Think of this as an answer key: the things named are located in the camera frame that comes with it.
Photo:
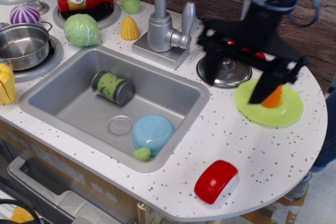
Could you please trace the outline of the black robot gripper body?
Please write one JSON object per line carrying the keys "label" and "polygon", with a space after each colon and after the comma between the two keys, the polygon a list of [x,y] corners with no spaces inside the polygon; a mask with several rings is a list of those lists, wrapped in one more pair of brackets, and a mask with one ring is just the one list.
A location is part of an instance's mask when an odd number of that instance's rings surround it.
{"label": "black robot gripper body", "polygon": [[[277,70],[282,76],[282,84],[294,83],[299,70],[310,60],[278,35],[283,16],[284,12],[251,4],[244,20],[207,17],[203,19],[204,28],[198,44],[206,53],[221,51],[223,56],[232,57],[262,72]],[[236,43],[229,46],[226,43],[228,39]],[[249,48],[251,52],[243,52],[241,48]],[[263,52],[266,60],[254,56],[257,52]]]}

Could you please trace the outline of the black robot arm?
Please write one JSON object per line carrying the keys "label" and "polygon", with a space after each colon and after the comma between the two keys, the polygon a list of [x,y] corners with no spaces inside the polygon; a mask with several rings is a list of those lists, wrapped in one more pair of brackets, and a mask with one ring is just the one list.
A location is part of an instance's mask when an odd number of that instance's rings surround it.
{"label": "black robot arm", "polygon": [[204,18],[198,44],[203,46],[205,80],[213,85],[224,56],[236,59],[263,72],[250,96],[251,104],[264,102],[281,84],[295,83],[308,57],[286,43],[277,28],[298,0],[250,0],[246,16],[240,21]]}

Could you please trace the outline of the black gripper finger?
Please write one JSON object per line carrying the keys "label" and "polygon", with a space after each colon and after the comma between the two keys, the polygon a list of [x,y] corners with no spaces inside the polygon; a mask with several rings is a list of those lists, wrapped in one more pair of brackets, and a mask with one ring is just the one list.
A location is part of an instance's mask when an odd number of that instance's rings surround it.
{"label": "black gripper finger", "polygon": [[204,58],[204,78],[213,85],[217,76],[219,65],[222,62],[223,52],[209,51]]}
{"label": "black gripper finger", "polygon": [[250,104],[263,103],[282,84],[282,76],[277,70],[264,71],[250,96]]}

